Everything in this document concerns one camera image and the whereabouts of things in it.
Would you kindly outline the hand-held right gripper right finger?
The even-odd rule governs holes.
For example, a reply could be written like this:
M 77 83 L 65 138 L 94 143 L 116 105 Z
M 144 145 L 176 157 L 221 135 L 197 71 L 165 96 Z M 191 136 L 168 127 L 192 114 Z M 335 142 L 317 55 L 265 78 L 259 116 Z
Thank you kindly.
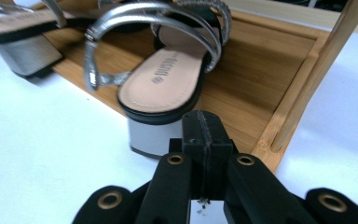
M 207 111 L 200 112 L 203 148 L 203 198 L 222 200 L 227 181 L 227 161 L 233 153 L 233 144 L 221 119 Z

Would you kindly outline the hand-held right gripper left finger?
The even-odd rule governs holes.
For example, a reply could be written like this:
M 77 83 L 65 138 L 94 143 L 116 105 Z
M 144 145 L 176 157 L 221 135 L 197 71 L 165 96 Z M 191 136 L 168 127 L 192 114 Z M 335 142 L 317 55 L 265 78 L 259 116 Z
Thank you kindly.
M 192 197 L 210 200 L 208 192 L 207 157 L 210 140 L 206 112 L 193 110 L 182 119 L 182 152 L 192 160 Z

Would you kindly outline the bamboo shoe rack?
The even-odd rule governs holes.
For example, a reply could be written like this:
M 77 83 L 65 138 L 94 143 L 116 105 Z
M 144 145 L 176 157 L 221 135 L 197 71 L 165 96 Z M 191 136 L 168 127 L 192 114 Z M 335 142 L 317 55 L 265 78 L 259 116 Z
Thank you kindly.
M 226 0 L 232 12 L 222 59 L 203 82 L 239 151 L 277 170 L 299 120 L 349 37 L 358 0 L 340 13 L 269 0 Z

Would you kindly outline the silver strappy block-heel sandal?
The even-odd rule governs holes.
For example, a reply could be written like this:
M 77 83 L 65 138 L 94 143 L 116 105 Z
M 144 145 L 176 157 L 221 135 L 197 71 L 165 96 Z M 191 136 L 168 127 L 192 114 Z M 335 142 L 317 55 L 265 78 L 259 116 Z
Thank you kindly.
M 0 0 L 0 56 L 19 77 L 44 76 L 62 60 L 62 54 L 44 36 L 63 28 L 67 19 L 55 0 L 41 0 L 45 9 Z
M 134 70 L 103 74 L 95 62 L 99 40 L 109 31 L 147 24 L 156 51 Z M 182 136 L 182 116 L 199 106 L 202 80 L 220 61 L 229 40 L 231 12 L 222 0 L 142 2 L 109 10 L 86 32 L 84 79 L 95 91 L 117 86 L 128 117 L 130 148 L 149 158 Z

